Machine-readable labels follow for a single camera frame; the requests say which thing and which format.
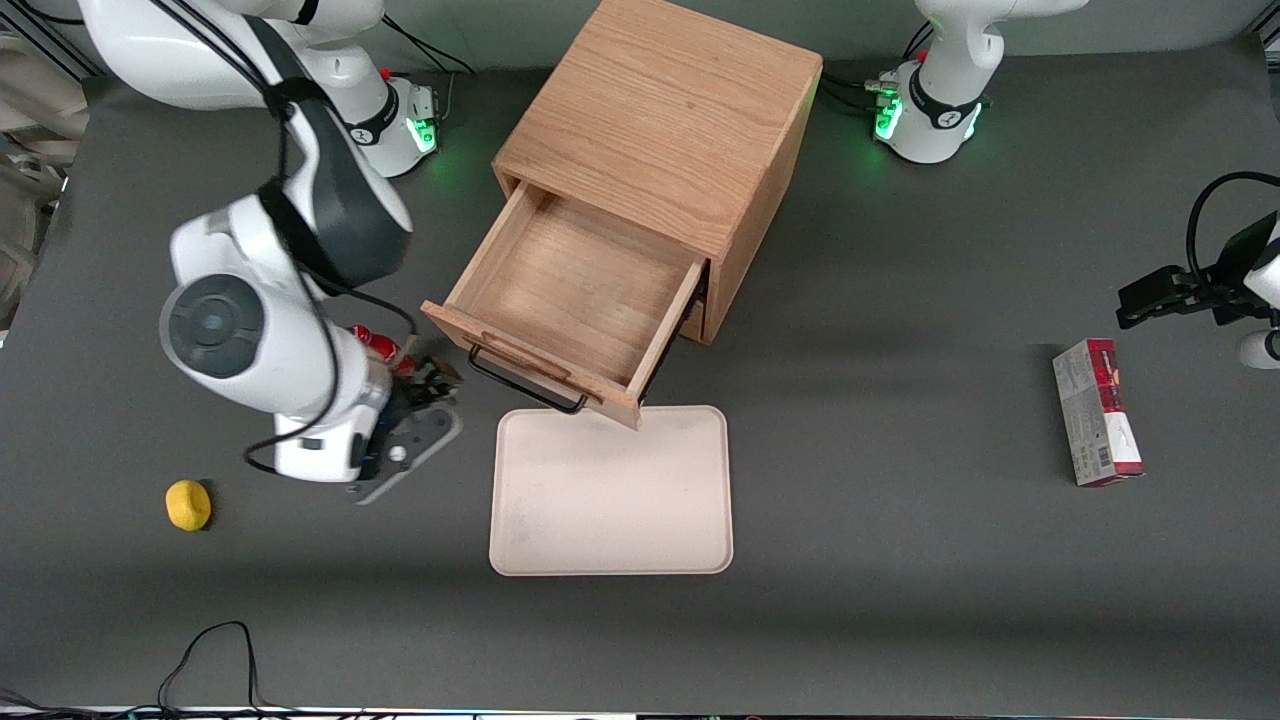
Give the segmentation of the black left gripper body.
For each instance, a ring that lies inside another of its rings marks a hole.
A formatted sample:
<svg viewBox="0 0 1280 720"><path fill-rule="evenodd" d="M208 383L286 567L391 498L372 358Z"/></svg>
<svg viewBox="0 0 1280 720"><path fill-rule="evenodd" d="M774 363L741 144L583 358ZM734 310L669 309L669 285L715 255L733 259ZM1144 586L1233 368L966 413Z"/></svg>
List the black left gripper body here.
<svg viewBox="0 0 1280 720"><path fill-rule="evenodd" d="M1217 325L1245 318L1277 324L1277 307L1245 287L1245 275L1268 254L1267 247L1274 241L1276 225L1277 214L1272 211L1238 231L1210 265L1201 263L1197 232L1190 232L1190 274L1196 282L1194 301L1190 304L1193 313L1211 313Z"/></svg>

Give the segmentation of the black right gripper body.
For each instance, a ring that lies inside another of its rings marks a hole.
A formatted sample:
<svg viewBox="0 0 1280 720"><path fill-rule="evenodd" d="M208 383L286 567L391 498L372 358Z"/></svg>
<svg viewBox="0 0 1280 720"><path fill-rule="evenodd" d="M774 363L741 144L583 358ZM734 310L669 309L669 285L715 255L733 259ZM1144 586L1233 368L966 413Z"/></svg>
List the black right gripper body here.
<svg viewBox="0 0 1280 720"><path fill-rule="evenodd" d="M361 457L361 477L402 477L453 439L453 405L413 406L416 373L392 379L383 409Z"/></svg>

